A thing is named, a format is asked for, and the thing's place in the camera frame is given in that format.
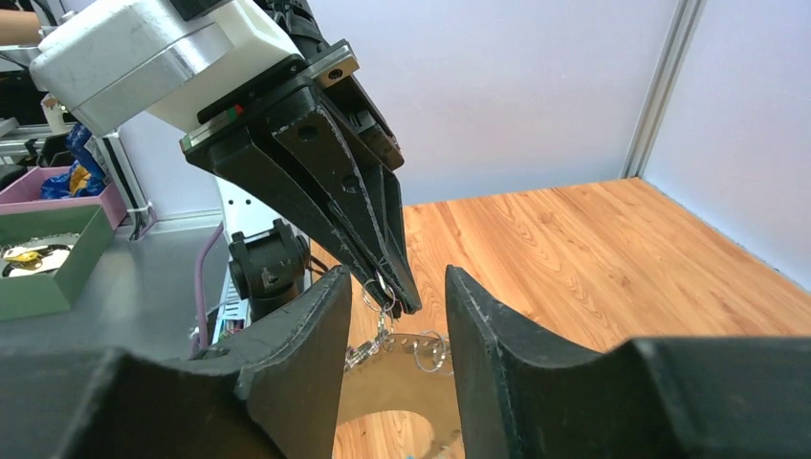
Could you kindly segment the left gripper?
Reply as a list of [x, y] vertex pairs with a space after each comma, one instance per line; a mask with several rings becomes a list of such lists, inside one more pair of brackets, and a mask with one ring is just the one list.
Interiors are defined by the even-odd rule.
[[360, 281], [381, 275], [393, 314], [422, 301], [410, 269], [400, 182], [405, 159], [382, 113], [355, 77], [345, 40], [324, 39], [305, 1], [234, 1], [239, 33], [275, 41], [276, 56], [247, 48], [233, 73], [258, 68], [195, 115], [185, 159], [250, 193], [303, 230]]

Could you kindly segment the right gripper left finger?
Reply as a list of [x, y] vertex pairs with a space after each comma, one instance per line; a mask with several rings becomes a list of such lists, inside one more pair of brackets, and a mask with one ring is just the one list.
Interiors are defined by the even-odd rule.
[[327, 458], [352, 277], [308, 291], [190, 360], [117, 347], [6, 349], [5, 458]]

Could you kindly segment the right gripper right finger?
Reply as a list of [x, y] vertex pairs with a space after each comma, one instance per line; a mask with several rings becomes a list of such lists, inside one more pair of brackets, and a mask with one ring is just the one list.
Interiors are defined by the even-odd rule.
[[807, 337], [628, 339], [601, 353], [445, 274], [470, 458], [806, 458]]

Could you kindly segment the metal key organizer blue handle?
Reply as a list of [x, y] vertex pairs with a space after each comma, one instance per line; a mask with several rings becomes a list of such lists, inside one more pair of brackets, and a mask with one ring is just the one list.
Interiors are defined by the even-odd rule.
[[348, 347], [338, 424], [387, 411], [425, 419], [432, 437], [424, 458], [449, 458], [462, 439], [449, 338], [435, 330], [396, 334], [396, 296], [381, 275], [362, 283], [362, 299], [378, 315], [377, 334]]

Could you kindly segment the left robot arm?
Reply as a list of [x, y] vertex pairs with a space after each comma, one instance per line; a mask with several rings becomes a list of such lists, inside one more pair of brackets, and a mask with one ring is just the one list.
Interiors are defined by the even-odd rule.
[[329, 43], [305, 1], [261, 1], [294, 50], [198, 111], [187, 161], [274, 209], [270, 229], [231, 240], [230, 273], [263, 317], [299, 292], [314, 240], [391, 317], [422, 307], [409, 267], [395, 135], [356, 79], [346, 41]]

